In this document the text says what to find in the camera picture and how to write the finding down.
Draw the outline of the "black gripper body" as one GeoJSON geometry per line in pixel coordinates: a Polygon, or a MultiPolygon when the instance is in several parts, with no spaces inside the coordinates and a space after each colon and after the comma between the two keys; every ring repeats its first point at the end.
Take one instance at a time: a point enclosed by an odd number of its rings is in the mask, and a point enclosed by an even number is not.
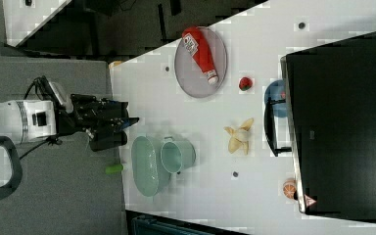
{"type": "Polygon", "coordinates": [[[89,137],[89,146],[93,152],[99,152],[123,146],[127,135],[122,127],[124,118],[120,118],[120,101],[107,98],[97,99],[91,95],[72,94],[72,111],[58,107],[56,111],[57,134],[73,135],[84,132],[89,137]]]}

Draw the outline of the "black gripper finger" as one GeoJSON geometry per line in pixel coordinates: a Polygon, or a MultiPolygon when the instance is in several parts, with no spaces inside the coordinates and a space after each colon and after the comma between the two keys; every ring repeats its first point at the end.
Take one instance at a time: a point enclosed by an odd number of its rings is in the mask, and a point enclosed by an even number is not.
{"type": "Polygon", "coordinates": [[[122,127],[127,128],[139,121],[139,117],[128,117],[123,120],[122,127]]]}
{"type": "Polygon", "coordinates": [[[127,110],[127,107],[128,107],[128,103],[127,102],[120,102],[120,115],[119,117],[120,118],[128,118],[129,117],[129,113],[128,113],[128,110],[127,110]]]}

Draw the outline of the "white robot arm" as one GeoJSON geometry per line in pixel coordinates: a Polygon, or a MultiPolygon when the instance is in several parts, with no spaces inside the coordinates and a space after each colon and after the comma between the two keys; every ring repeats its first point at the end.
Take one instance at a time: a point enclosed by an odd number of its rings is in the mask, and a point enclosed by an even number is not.
{"type": "Polygon", "coordinates": [[[104,151],[127,143],[126,128],[137,123],[126,102],[72,94],[62,104],[53,100],[12,100],[0,103],[0,136],[14,144],[55,142],[58,137],[84,132],[90,149],[104,151]]]}

